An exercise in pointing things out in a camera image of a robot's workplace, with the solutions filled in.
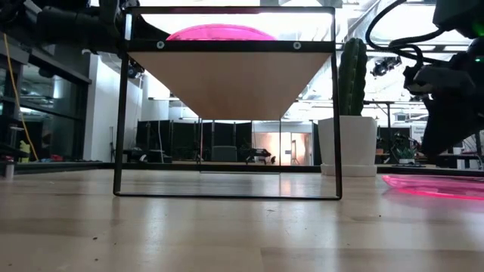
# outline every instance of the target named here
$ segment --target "wooden floor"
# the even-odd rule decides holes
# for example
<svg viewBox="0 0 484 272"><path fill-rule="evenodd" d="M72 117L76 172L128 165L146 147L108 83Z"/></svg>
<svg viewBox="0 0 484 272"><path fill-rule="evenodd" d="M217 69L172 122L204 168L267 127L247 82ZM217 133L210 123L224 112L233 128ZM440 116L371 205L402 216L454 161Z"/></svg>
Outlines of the wooden floor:
<svg viewBox="0 0 484 272"><path fill-rule="evenodd" d="M334 183L300 174L123 173L123 190L174 190L177 182L193 190L196 183L212 182L210 188L227 182L241 190L250 184L254 192L307 193ZM484 267L480 201L400 194L379 178L346 179L340 202L116 198L110 193L112 177L113 171L98 170L0 182L0 271L468 272Z"/></svg>

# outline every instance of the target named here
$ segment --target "black metal frame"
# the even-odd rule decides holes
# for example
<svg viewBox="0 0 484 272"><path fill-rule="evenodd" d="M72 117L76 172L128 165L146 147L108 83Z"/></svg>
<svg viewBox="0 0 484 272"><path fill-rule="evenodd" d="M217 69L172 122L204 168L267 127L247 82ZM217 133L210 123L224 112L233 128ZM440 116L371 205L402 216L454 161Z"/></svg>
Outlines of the black metal frame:
<svg viewBox="0 0 484 272"><path fill-rule="evenodd" d="M341 146L340 146L340 108L337 82L336 56L336 20L335 8L329 7L135 7L125 11L125 35L121 43L120 57L121 79L119 84L119 108L116 133L116 157L114 163L113 194L115 196L145 196L145 197L196 197L196 198L232 198L232 199L306 199L306 200L340 200L343 197L343 181L341 174ZM324 13L332 16L330 26L330 42L296 42L288 41L159 41L133 39L133 20L141 14L260 14L260 13ZM336 195L328 197L297 197L297 196L254 196L254 195L193 195L193 194L150 194L150 193L122 193L121 180L123 172L123 142L126 122L126 97L128 85L128 53L131 51L152 52L298 52L298 53L332 53L331 70L333 79L334 102L334 150L336 170Z"/></svg>

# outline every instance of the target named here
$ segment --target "cactus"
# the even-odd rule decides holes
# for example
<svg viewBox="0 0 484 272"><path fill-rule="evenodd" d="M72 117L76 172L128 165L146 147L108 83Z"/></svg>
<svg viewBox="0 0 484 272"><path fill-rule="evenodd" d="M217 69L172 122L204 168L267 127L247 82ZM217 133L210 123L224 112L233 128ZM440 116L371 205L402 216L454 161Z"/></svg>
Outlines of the cactus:
<svg viewBox="0 0 484 272"><path fill-rule="evenodd" d="M346 42L341 55L338 76L340 115L360 116L365 99L366 44L352 38Z"/></svg>

